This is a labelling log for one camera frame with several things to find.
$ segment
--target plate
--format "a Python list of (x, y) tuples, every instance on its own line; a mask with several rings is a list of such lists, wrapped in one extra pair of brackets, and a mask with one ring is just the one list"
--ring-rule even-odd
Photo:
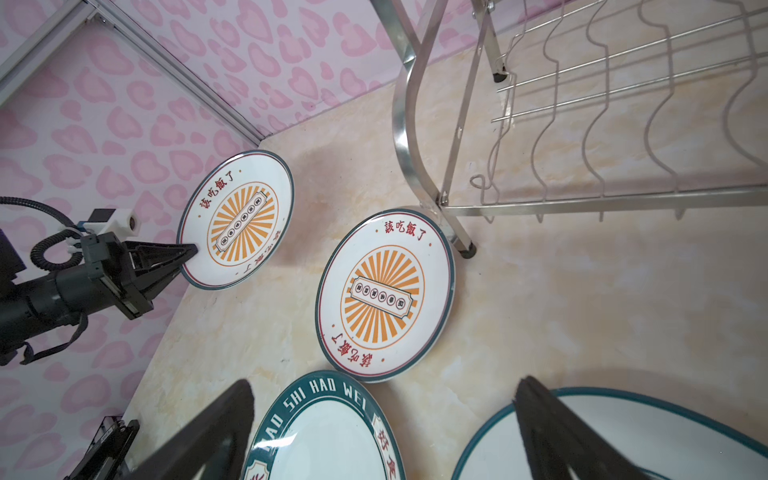
[[(553, 391), (627, 459), (657, 480), (765, 478), (765, 445), (681, 406), (613, 389)], [(531, 478), (514, 405), (475, 434), (452, 480)]]
[(204, 290), (242, 282), (274, 253), (292, 212), (293, 177), (283, 159), (254, 150), (224, 161), (181, 216), (176, 241), (198, 248), (182, 273)]
[(320, 279), (320, 347), (363, 382), (398, 375), (437, 340), (454, 287), (453, 252), (435, 222), (407, 209), (373, 215), (344, 237)]
[(307, 374), (277, 397), (253, 437), (243, 480), (405, 480), (379, 404), (352, 377)]

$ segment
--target black rubber foot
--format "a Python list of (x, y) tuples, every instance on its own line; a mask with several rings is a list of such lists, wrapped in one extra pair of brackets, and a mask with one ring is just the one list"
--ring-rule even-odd
[(475, 254), (478, 252), (478, 248), (475, 247), (475, 243), (469, 244), (468, 250), (462, 250), (459, 253), (462, 255), (463, 258), (469, 259), (475, 256)]

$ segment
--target dish rack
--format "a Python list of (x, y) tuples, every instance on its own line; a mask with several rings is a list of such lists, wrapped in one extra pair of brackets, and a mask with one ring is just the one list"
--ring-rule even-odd
[[(528, 2), (515, 1), (525, 20), (502, 51), (497, 5), (472, 0), (478, 40), (438, 189), (419, 153), (415, 106), (448, 0), (428, 0), (415, 29), (400, 0), (371, 0), (403, 64), (392, 105), (400, 167), (464, 258), (476, 247), (457, 217), (594, 212), (602, 221), (674, 210), (680, 219), (686, 209), (768, 204), (764, 2), (561, 0), (529, 21)], [(469, 159), (477, 201), (452, 204), (484, 50), (499, 106), (490, 153)], [(526, 175), (532, 185), (521, 184)]]

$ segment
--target plate rim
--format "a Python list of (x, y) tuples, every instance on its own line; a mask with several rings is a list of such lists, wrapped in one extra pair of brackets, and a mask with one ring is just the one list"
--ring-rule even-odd
[[(552, 389), (551, 392), (552, 394), (554, 394), (554, 396), (557, 396), (557, 397), (599, 396), (599, 397), (607, 397), (612, 399), (628, 400), (630, 402), (635, 402), (635, 403), (640, 403), (642, 405), (656, 407), (666, 412), (684, 417), (685, 419), (692, 420), (693, 422), (696, 422), (699, 425), (705, 426), (709, 429), (712, 429), (715, 432), (718, 432), (722, 435), (725, 435), (729, 439), (734, 440), (735, 442), (739, 442), (741, 445), (747, 447), (749, 450), (752, 450), (756, 454), (761, 455), (765, 458), (768, 458), (768, 446), (765, 446), (764, 444), (758, 442), (752, 437), (749, 437), (748, 435), (745, 435), (742, 432), (739, 432), (738, 430), (732, 427), (729, 427), (728, 425), (720, 423), (717, 420), (711, 419), (706, 415), (694, 412), (693, 410), (687, 409), (683, 406), (679, 406), (672, 402), (668, 402), (666, 400), (657, 399), (655, 397), (643, 395), (641, 393), (628, 392), (626, 390), (608, 389), (603, 387), (590, 387), (590, 386), (562, 387), (559, 389)], [(478, 429), (477, 432), (475, 432), (475, 434), (469, 440), (469, 443), (467, 444), (467, 446), (464, 447), (464, 451), (462, 452), (462, 455), (458, 457), (458, 462), (456, 463), (456, 467), (453, 469), (453, 475), (451, 475), (451, 480), (458, 480), (461, 477), (461, 474), (464, 470), (464, 466), (466, 465), (466, 462), (469, 459), (469, 456), (472, 454), (473, 451), (475, 451), (475, 447), (477, 446), (478, 443), (480, 443), (480, 441), (483, 439), (485, 434), (488, 433), (488, 430), (493, 428), (494, 425), (499, 423), (503, 418), (505, 418), (510, 413), (513, 413), (514, 411), (515, 411), (515, 404), (510, 403), (509, 405), (505, 406), (503, 409), (496, 412), (490, 419), (488, 419), (480, 427), (480, 429)]]
[[(448, 298), (445, 301), (445, 311), (442, 313), (442, 317), (440, 318), (440, 321), (438, 323), (437, 329), (435, 329), (435, 332), (432, 334), (432, 338), (429, 339), (429, 341), (422, 347), (422, 350), (416, 354), (415, 357), (413, 357), (410, 361), (408, 361), (405, 365), (394, 369), (390, 372), (383, 373), (381, 375), (377, 376), (360, 376), (355, 374), (354, 372), (350, 372), (346, 369), (344, 369), (344, 366), (339, 364), (333, 356), (328, 352), (326, 349), (325, 343), (323, 343), (323, 338), (320, 335), (320, 294), (323, 291), (323, 282), (326, 279), (326, 276), (328, 275), (328, 269), (331, 266), (331, 263), (333, 262), (333, 259), (336, 258), (336, 255), (339, 253), (339, 250), (341, 249), (342, 245), (346, 243), (347, 239), (349, 239), (355, 232), (363, 228), (369, 221), (373, 220), (376, 217), (380, 217), (385, 214), (411, 214), (415, 215), (418, 218), (424, 220), (425, 222), (429, 223), (429, 225), (435, 229), (435, 231), (438, 233), (438, 237), (443, 245), (443, 248), (445, 248), (445, 251), (448, 253), (448, 259), (449, 259), (449, 291), (448, 291)], [(323, 351), (323, 355), (325, 355), (328, 362), (335, 368), (336, 370), (345, 373), (346, 375), (352, 376), (355, 380), (358, 380), (360, 382), (365, 383), (378, 383), (378, 382), (384, 382), (386, 380), (391, 379), (394, 376), (397, 376), (406, 370), (412, 368), (416, 363), (418, 363), (428, 352), (432, 349), (432, 347), (437, 342), (437, 339), (440, 337), (440, 334), (442, 333), (443, 329), (445, 328), (445, 321), (448, 319), (449, 315), (451, 314), (451, 309), (453, 307), (453, 300), (455, 296), (456, 291), (456, 263), (455, 258), (453, 257), (453, 250), (451, 249), (451, 244), (448, 242), (448, 239), (445, 238), (445, 234), (442, 232), (440, 227), (438, 227), (437, 223), (435, 223), (434, 220), (427, 217), (422, 212), (419, 212), (417, 210), (412, 210), (410, 208), (400, 207), (400, 208), (389, 208), (387, 210), (382, 210), (376, 214), (373, 214), (369, 217), (367, 217), (362, 222), (358, 223), (357, 225), (352, 228), (347, 235), (344, 236), (344, 238), (341, 239), (338, 245), (336, 245), (336, 248), (333, 250), (333, 254), (328, 259), (328, 263), (326, 263), (325, 269), (323, 269), (323, 275), (320, 276), (320, 282), (317, 286), (317, 296), (315, 298), (315, 334), (317, 335), (317, 342), (320, 344), (320, 349)]]
[[(397, 460), (397, 466), (398, 466), (398, 474), (400, 475), (401, 480), (406, 480), (406, 471), (405, 467), (402, 464), (402, 456), (400, 455), (400, 449), (397, 446), (397, 439), (395, 439), (395, 434), (392, 431), (392, 428), (389, 426), (389, 422), (386, 419), (386, 416), (384, 415), (384, 411), (382, 410), (379, 403), (376, 401), (376, 399), (371, 395), (371, 392), (368, 391), (368, 389), (361, 383), (358, 382), (356, 379), (354, 379), (351, 375), (340, 372), (339, 370), (315, 370), (313, 372), (308, 372), (299, 377), (298, 379), (293, 380), (285, 389), (283, 389), (279, 394), (277, 394), (275, 401), (272, 402), (272, 405), (265, 411), (263, 418), (261, 419), (261, 422), (259, 422), (259, 427), (256, 429), (256, 432), (253, 434), (253, 440), (250, 442), (250, 446), (248, 447), (248, 450), (246, 451), (245, 455), (245, 462), (243, 463), (243, 467), (240, 470), (240, 479), (246, 480), (243, 476), (246, 473), (246, 470), (248, 469), (248, 466), (253, 463), (253, 461), (257, 460), (257, 458), (251, 458), (251, 452), (254, 450), (254, 446), (257, 443), (258, 440), (258, 433), (261, 430), (261, 427), (264, 426), (264, 424), (267, 422), (268, 419), (272, 418), (272, 414), (274, 413), (275, 407), (279, 405), (280, 399), (283, 397), (283, 394), (289, 391), (293, 391), (296, 389), (296, 386), (299, 385), (300, 382), (302, 382), (304, 379), (308, 377), (314, 377), (314, 376), (332, 376), (335, 377), (335, 380), (339, 381), (345, 381), (349, 382), (352, 386), (354, 386), (360, 393), (367, 397), (366, 400), (372, 405), (374, 414), (377, 415), (382, 423), (384, 424), (384, 428), (386, 429), (387, 433), (389, 434), (389, 441), (390, 445), (392, 446), (392, 451), (395, 454), (395, 459)], [(363, 421), (366, 423), (366, 426), (369, 428), (372, 428), (372, 419), (368, 419), (365, 415), (365, 411), (362, 411), (362, 415), (360, 411), (355, 407), (353, 408), (355, 410), (355, 413), (360, 415), (363, 419)], [(286, 428), (283, 430), (283, 433), (287, 430), (288, 425), (286, 425)], [(386, 471), (384, 473), (385, 478), (389, 478)]]
[(256, 271), (258, 271), (259, 268), (264, 266), (264, 264), (270, 259), (273, 253), (275, 253), (275, 250), (277, 250), (277, 247), (280, 246), (280, 243), (283, 242), (283, 237), (285, 236), (285, 232), (288, 231), (288, 226), (290, 225), (291, 217), (293, 216), (293, 203), (296, 199), (296, 187), (293, 184), (293, 175), (290, 173), (290, 168), (288, 168), (288, 164), (280, 158), (278, 154), (275, 154), (268, 150), (260, 150), (260, 149), (254, 149), (254, 150), (247, 150), (240, 152), (237, 155), (233, 155), (232, 157), (227, 158), (225, 161), (218, 164), (213, 170), (208, 172), (208, 174), (205, 176), (205, 178), (197, 185), (197, 188), (195, 188), (194, 192), (190, 196), (189, 201), (187, 202), (187, 206), (184, 207), (184, 212), (181, 214), (181, 218), (179, 219), (179, 226), (176, 229), (176, 243), (179, 243), (181, 241), (181, 225), (184, 223), (184, 219), (187, 218), (187, 213), (189, 213), (189, 209), (192, 207), (193, 200), (197, 197), (197, 194), (200, 193), (203, 189), (203, 185), (205, 185), (208, 180), (210, 180), (216, 172), (219, 171), (221, 167), (224, 165), (227, 165), (231, 162), (234, 162), (235, 160), (238, 160), (242, 157), (245, 157), (249, 154), (265, 154), (268, 157), (272, 157), (273, 159), (277, 160), (277, 162), (280, 164), (283, 169), (285, 169), (286, 173), (288, 174), (288, 181), (290, 182), (290, 206), (288, 208), (288, 220), (286, 220), (286, 226), (283, 228), (283, 232), (280, 234), (280, 238), (277, 239), (277, 242), (275, 243), (275, 247), (270, 251), (266, 257), (264, 257), (263, 262), (261, 262), (256, 268), (251, 270), (247, 275), (243, 275), (242, 278), (239, 278), (238, 280), (235, 280), (232, 283), (228, 283), (226, 285), (220, 285), (220, 286), (206, 286), (202, 285), (201, 283), (198, 283), (196, 280), (193, 280), (189, 274), (187, 273), (187, 269), (185, 266), (181, 267), (181, 274), (184, 275), (184, 278), (187, 279), (187, 282), (194, 285), (196, 288), (199, 288), (201, 290), (224, 290), (225, 288), (229, 288), (231, 286), (235, 286), (238, 283), (244, 281), (249, 276), (253, 275)]

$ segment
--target black cable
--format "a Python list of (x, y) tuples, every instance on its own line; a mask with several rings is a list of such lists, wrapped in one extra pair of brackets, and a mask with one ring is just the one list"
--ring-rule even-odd
[[(0, 204), (19, 205), (20, 207), (34, 208), (55, 218), (65, 227), (76, 228), (74, 222), (72, 222), (72, 220), (70, 220), (69, 217), (64, 215), (62, 212), (56, 210), (50, 205), (42, 204), (35, 200), (17, 197), (0, 197)], [(83, 260), (83, 254), (80, 252), (73, 253), (70, 259), (63, 263), (49, 262), (45, 259), (45, 251), (47, 249), (53, 247), (56, 243), (63, 242), (68, 237), (80, 238), (81, 235), (74, 230), (63, 230), (61, 232), (54, 233), (50, 237), (40, 240), (37, 245), (32, 247), (32, 252), (29, 254), (29, 259), (37, 268), (47, 271), (64, 270), (72, 266), (77, 266), (81, 260)]]

